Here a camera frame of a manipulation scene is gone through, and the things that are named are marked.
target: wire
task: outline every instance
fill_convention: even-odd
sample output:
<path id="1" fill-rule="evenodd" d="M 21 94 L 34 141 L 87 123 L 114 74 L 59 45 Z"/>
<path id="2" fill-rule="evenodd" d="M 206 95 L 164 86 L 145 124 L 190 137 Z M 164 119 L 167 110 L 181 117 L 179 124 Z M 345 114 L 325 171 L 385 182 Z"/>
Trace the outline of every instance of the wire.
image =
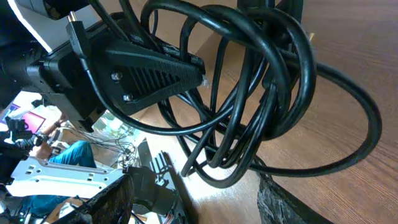
<path id="1" fill-rule="evenodd" d="M 200 115 L 201 122 L 193 126 L 183 128 L 178 125 L 169 100 L 161 101 L 158 106 L 171 128 L 149 126 L 128 117 L 115 107 L 105 94 L 103 87 L 99 85 L 95 67 L 91 66 L 91 62 L 82 60 L 82 63 L 85 68 L 88 68 L 86 71 L 98 98 L 115 117 L 148 133 L 177 137 L 183 152 L 188 157 L 182 169 L 183 176 L 196 172 L 210 185 L 225 188 L 235 184 L 248 169 L 260 174 L 288 177 L 331 174 L 355 165 L 369 155 L 381 136 L 382 120 L 377 105 L 365 90 L 338 70 L 315 61 L 310 42 L 299 23 L 302 3 L 302 1 L 293 3 L 291 0 L 286 0 L 283 1 L 283 6 L 278 4 L 275 8 L 248 9 L 243 14 L 226 6 L 197 7 L 183 1 L 149 0 L 141 12 L 141 26 L 137 25 L 131 8 L 123 7 L 129 22 L 133 24 L 132 27 L 136 32 L 143 33 L 141 37 L 149 43 L 146 47 L 154 50 L 156 50 L 152 46 L 154 40 L 149 35 L 150 15 L 154 12 L 157 17 L 157 11 L 163 9 L 188 16 L 180 34 L 180 59 L 184 62 L 188 62 L 188 40 L 196 23 L 199 22 L 223 36 L 216 57 L 210 107 L 203 103 L 197 89 L 178 95 Z M 244 62 L 238 83 L 221 104 L 220 109 L 216 110 L 223 57 L 229 41 L 246 47 Z M 351 155 L 325 166 L 311 169 L 267 167 L 256 156 L 261 142 L 285 134 L 298 123 L 310 106 L 315 92 L 317 74 L 347 91 L 363 107 L 368 117 L 366 139 Z M 261 80 L 264 93 L 259 106 L 249 124 L 242 125 L 241 119 L 246 100 Z M 291 92 L 297 82 L 298 93 L 290 107 Z M 215 131 L 224 134 L 219 146 L 215 139 Z M 194 135 L 197 132 L 203 132 L 200 138 Z M 197 144 L 193 151 L 188 147 L 185 138 Z M 232 147 L 234 139 L 238 142 Z M 206 152 L 206 161 L 199 165 L 197 157 L 203 149 Z M 206 165 L 224 169 L 233 165 L 236 167 L 227 178 L 216 180 L 203 170 Z"/>
<path id="2" fill-rule="evenodd" d="M 134 212 L 131 212 L 131 215 L 133 215 L 134 218 L 135 218 L 139 223 L 145 224 L 140 218 L 138 218 L 138 216 L 137 216 Z"/>

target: blue fabric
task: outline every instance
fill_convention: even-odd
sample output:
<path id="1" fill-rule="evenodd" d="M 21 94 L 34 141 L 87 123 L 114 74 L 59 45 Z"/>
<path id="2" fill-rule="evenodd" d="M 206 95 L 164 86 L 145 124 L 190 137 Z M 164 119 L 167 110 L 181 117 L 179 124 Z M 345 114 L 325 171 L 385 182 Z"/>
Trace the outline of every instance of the blue fabric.
<path id="1" fill-rule="evenodd" d="M 96 168 L 93 150 L 89 142 L 77 141 L 61 154 L 49 159 L 49 162 L 57 164 L 77 165 Z M 56 195 L 31 196 L 30 211 L 39 217 L 49 214 L 55 207 L 69 197 Z"/>

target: black cable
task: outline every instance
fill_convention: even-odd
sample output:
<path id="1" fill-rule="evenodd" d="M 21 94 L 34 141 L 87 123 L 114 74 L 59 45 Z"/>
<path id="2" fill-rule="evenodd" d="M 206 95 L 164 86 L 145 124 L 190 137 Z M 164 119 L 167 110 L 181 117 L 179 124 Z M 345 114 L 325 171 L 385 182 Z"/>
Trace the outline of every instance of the black cable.
<path id="1" fill-rule="evenodd" d="M 147 39 L 146 42 L 149 44 L 146 44 L 146 47 L 148 49 L 154 48 L 151 46 L 153 36 L 149 33 L 149 18 L 152 13 L 155 13 L 155 22 L 158 20 L 157 11 L 159 9 L 188 16 L 180 34 L 180 59 L 184 62 L 188 60 L 189 36 L 197 22 L 223 36 L 216 57 L 210 106 L 207 107 L 203 103 L 197 89 L 178 95 L 181 100 L 195 108 L 200 115 L 201 123 L 193 126 L 182 128 L 178 125 L 169 100 L 161 101 L 158 106 L 161 115 L 171 128 L 153 127 L 131 119 L 117 109 L 106 96 L 103 87 L 99 85 L 95 67 L 91 66 L 90 60 L 82 60 L 82 64 L 99 99 L 117 118 L 148 133 L 177 137 L 183 152 L 188 157 L 188 161 L 182 169 L 184 176 L 196 172 L 210 185 L 224 188 L 236 183 L 248 169 L 260 174 L 289 177 L 330 174 L 358 163 L 374 149 L 381 136 L 382 121 L 375 102 L 361 87 L 334 68 L 316 63 L 310 42 L 299 23 L 302 5 L 303 1 L 285 0 L 276 5 L 276 8 L 281 8 L 285 12 L 273 7 L 264 7 L 248 9 L 243 14 L 226 6 L 197 7 L 183 1 L 149 0 L 141 12 L 141 27 L 137 24 L 134 12 L 128 7 L 123 7 L 129 22 L 134 24 L 136 30 L 143 32 L 142 38 Z M 269 1 L 268 6 L 274 6 L 274 2 Z M 223 57 L 229 41 L 246 47 L 245 58 L 238 83 L 217 110 L 216 103 Z M 294 47 L 287 47 L 286 41 Z M 284 49 L 293 49 L 294 53 Z M 317 73 L 346 90 L 363 107 L 369 120 L 366 139 L 357 151 L 326 166 L 311 169 L 267 167 L 256 156 L 260 143 L 285 134 L 298 123 L 311 103 Z M 262 78 L 267 82 L 263 82 L 264 94 L 259 106 L 249 124 L 242 125 L 241 118 L 245 102 Z M 298 93 L 290 106 L 291 91 L 298 80 Z M 224 134 L 220 146 L 216 144 L 215 131 Z M 202 137 L 194 135 L 197 132 L 203 132 Z M 197 144 L 193 151 L 188 147 L 185 138 Z M 237 139 L 238 142 L 235 147 L 231 147 L 234 139 Z M 206 152 L 206 161 L 199 164 L 197 157 L 203 149 Z M 223 180 L 216 180 L 203 170 L 206 165 L 226 169 L 235 164 L 237 166 L 234 171 Z"/>
<path id="2" fill-rule="evenodd" d="M 135 218 L 139 223 L 145 224 L 140 218 L 138 218 L 138 216 L 137 216 L 134 212 L 131 212 L 131 215 L 134 216 L 134 218 Z"/>
<path id="3" fill-rule="evenodd" d="M 131 4 L 129 0 L 119 0 L 120 5 L 122 7 L 123 13 L 126 16 L 127 21 L 129 22 L 131 28 L 141 37 L 144 41 L 144 45 L 150 48 L 151 50 L 155 50 L 160 52 L 160 47 L 158 47 L 155 41 L 151 38 L 150 34 L 147 33 L 140 25 L 137 16 L 132 10 Z"/>
<path id="4" fill-rule="evenodd" d="M 154 13 L 154 25 L 152 26 L 152 37 L 156 36 L 156 31 L 157 31 L 157 24 L 159 22 L 159 12 L 157 10 L 155 10 Z"/>

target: person's leg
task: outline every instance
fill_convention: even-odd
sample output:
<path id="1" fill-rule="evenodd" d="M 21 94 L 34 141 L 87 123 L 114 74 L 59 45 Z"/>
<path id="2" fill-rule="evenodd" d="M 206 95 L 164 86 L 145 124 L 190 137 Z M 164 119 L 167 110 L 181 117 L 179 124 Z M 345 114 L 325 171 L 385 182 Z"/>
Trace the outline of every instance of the person's leg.
<path id="1" fill-rule="evenodd" d="M 93 150 L 87 141 L 75 142 L 61 154 L 49 159 L 49 162 L 96 168 Z"/>

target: black plastic housing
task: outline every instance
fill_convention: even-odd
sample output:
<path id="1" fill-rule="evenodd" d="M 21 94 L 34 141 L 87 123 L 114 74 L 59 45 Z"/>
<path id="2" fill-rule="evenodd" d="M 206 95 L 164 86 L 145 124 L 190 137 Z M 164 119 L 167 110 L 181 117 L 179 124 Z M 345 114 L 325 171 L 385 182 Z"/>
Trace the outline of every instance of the black plastic housing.
<path id="1" fill-rule="evenodd" d="M 124 113 L 134 114 L 150 105 L 201 85 L 204 67 L 103 36 L 93 46 L 93 61 L 106 94 Z M 113 80 L 112 73 L 121 73 Z M 130 95 L 126 101 L 124 95 Z"/>

